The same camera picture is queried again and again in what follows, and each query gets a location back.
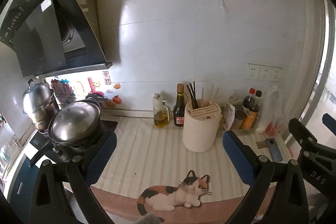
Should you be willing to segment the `dark brown chopstick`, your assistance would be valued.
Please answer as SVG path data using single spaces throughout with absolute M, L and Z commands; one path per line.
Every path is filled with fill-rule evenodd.
M 194 87 L 191 83 L 189 83 L 189 88 L 190 88 L 190 91 L 191 91 L 191 99 L 193 101 L 193 109 L 197 109 L 198 108 L 198 103 L 197 103 Z

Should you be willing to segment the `black gas stove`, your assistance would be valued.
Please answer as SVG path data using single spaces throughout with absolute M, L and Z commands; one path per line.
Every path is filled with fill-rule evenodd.
M 100 125 L 94 131 L 93 136 L 84 141 L 83 143 L 75 146 L 65 146 L 63 144 L 56 144 L 50 141 L 47 133 L 37 132 L 30 140 L 29 144 L 36 148 L 38 151 L 33 156 L 28 156 L 30 159 L 29 166 L 35 165 L 42 156 L 47 156 L 55 163 L 68 162 L 75 155 L 83 155 L 89 151 L 94 145 L 98 145 L 99 141 L 108 132 L 114 132 L 118 125 L 116 121 L 100 120 Z

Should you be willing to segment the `blue smartphone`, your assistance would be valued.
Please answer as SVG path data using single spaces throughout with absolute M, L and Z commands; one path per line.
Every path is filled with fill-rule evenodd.
M 270 156 L 272 158 L 273 162 L 281 162 L 283 161 L 283 157 L 281 154 L 281 151 L 278 147 L 278 144 L 276 142 L 275 138 L 268 138 L 265 139 L 266 146 L 268 147 L 268 150 L 270 152 Z

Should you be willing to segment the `brown label card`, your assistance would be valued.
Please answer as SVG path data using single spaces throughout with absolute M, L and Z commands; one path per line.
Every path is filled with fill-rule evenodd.
M 264 141 L 264 140 L 263 141 L 257 141 L 256 145 L 257 145 L 258 149 L 263 149 L 263 148 L 267 147 L 266 141 Z

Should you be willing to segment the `wok with steel lid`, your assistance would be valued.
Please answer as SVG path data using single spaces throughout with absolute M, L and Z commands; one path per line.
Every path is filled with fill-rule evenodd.
M 49 123 L 49 139 L 56 144 L 75 146 L 83 143 L 100 125 L 101 108 L 90 99 L 76 101 L 59 110 Z

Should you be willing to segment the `clear condiment tray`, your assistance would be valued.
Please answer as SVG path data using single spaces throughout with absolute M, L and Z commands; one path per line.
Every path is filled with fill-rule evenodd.
M 235 101 L 228 101 L 228 102 L 235 107 L 235 119 L 234 119 L 234 122 L 232 124 L 231 130 L 241 129 L 242 121 L 245 118 L 245 113 L 242 110 L 243 101 L 242 100 L 235 100 Z M 223 114 L 224 114 L 225 105 L 226 105 L 226 102 L 224 102 L 223 106 L 221 107 L 222 121 L 221 121 L 221 124 L 220 124 L 220 129 L 222 131 L 226 131 L 223 128 L 223 122 L 224 122 Z

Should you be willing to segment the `white plastic bag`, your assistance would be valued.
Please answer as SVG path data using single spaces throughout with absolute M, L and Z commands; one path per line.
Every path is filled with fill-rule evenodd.
M 255 131 L 273 136 L 281 130 L 284 120 L 283 92 L 277 86 L 271 86 L 262 101 Z

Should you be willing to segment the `white paper packet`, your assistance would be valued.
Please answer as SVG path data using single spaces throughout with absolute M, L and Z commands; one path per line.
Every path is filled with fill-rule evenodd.
M 235 107 L 232 104 L 230 104 L 228 101 L 226 101 L 223 118 L 224 118 L 223 128 L 226 131 L 228 131 L 231 129 L 232 124 L 235 119 Z

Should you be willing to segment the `red cap dark bottle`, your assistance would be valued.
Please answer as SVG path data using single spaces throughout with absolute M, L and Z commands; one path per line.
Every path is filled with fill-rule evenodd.
M 255 101 L 255 92 L 256 90 L 254 88 L 250 88 L 249 94 L 243 100 L 242 110 L 245 113 L 247 113 L 250 103 Z

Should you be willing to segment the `cream utensil holder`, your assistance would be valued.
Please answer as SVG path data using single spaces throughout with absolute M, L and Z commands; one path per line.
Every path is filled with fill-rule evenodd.
M 222 117 L 218 104 L 204 100 L 203 107 L 193 110 L 188 103 L 185 106 L 182 142 L 192 152 L 206 152 L 215 143 Z

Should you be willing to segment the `steel stock pot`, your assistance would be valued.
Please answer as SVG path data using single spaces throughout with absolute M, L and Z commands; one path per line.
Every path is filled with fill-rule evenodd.
M 48 130 L 49 123 L 58 113 L 54 91 L 45 83 L 28 81 L 28 89 L 22 95 L 23 113 L 32 121 L 39 131 Z

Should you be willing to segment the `oil dispenser bottle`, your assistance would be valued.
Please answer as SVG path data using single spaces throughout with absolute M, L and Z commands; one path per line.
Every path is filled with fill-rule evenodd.
M 158 128 L 165 127 L 170 121 L 169 108 L 166 105 L 166 100 L 159 93 L 153 96 L 153 119 L 154 125 Z

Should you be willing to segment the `black range hood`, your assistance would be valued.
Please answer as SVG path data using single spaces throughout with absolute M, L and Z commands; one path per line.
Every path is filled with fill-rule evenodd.
M 15 52 L 25 77 L 112 66 L 76 0 L 13 0 L 1 24 L 1 42 Z

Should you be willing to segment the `colourful wall stickers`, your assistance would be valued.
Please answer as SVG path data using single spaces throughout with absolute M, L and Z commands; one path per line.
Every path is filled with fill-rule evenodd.
M 61 105 L 92 98 L 101 108 L 114 109 L 122 104 L 121 84 L 112 81 L 108 70 L 72 73 L 48 77 L 45 83 Z

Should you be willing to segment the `triple wall socket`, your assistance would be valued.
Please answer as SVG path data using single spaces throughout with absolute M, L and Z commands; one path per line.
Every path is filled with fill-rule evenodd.
M 245 78 L 264 82 L 278 82 L 282 79 L 282 68 L 247 63 Z

